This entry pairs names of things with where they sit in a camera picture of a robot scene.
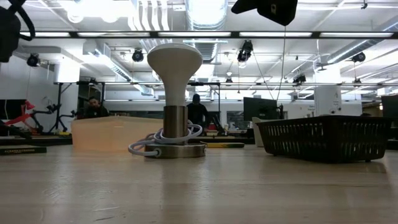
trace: table surface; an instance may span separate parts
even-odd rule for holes
[[[1,223],[397,223],[398,152],[319,164],[263,149],[196,159],[73,152],[0,157]]]

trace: black wire basket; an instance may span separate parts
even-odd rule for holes
[[[264,148],[275,156],[317,162],[383,158],[391,119],[321,116],[257,123]]]

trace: person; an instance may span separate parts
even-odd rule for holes
[[[108,110],[101,105],[100,100],[95,96],[88,99],[89,106],[84,112],[83,119],[86,118],[102,118],[109,116]]]
[[[200,103],[199,94],[195,94],[192,98],[192,103],[188,104],[188,119],[193,124],[199,124],[205,130],[210,124],[209,112],[206,107]]]

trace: red object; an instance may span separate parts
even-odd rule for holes
[[[31,109],[35,108],[35,105],[31,104],[29,101],[25,101],[25,105],[26,105],[27,110],[31,110]]]
[[[36,129],[26,123],[26,119],[32,117],[32,115],[25,113],[25,110],[31,110],[33,108],[35,108],[35,105],[31,104],[29,101],[26,100],[25,104],[21,106],[22,115],[17,117],[16,119],[12,119],[10,121],[5,122],[4,124],[5,125],[12,125],[12,124],[16,124],[16,123],[22,122],[30,129],[30,131],[32,133],[36,133],[37,132]]]
[[[208,127],[209,130],[217,130],[217,127],[215,124],[210,124]]]

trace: coiled cord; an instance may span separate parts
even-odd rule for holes
[[[199,131],[193,132],[194,128],[198,128]],[[160,128],[156,133],[148,134],[144,139],[139,140],[136,143],[129,145],[129,152],[138,156],[159,156],[160,149],[152,152],[142,152],[140,151],[147,144],[176,144],[180,142],[186,142],[191,138],[195,138],[201,134],[203,128],[200,125],[192,124],[188,120],[188,135],[180,138],[165,138],[163,136],[163,128]]]

